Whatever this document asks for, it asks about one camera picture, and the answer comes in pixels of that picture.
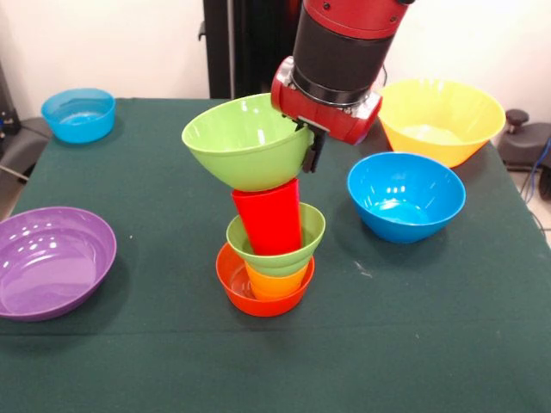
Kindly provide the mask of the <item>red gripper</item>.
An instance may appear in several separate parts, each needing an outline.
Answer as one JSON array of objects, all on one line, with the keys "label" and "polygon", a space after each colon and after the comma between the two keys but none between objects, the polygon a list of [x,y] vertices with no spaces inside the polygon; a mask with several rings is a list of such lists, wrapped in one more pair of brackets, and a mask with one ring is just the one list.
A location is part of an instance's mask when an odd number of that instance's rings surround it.
[{"label": "red gripper", "polygon": [[350,145],[361,143],[374,124],[381,109],[382,97],[375,92],[366,92],[358,103],[332,106],[318,102],[302,91],[292,73],[294,58],[286,57],[279,65],[271,85],[272,107],[296,124],[295,131],[310,128],[313,143],[306,150],[302,163],[305,173],[314,173],[325,145],[326,133]]}]

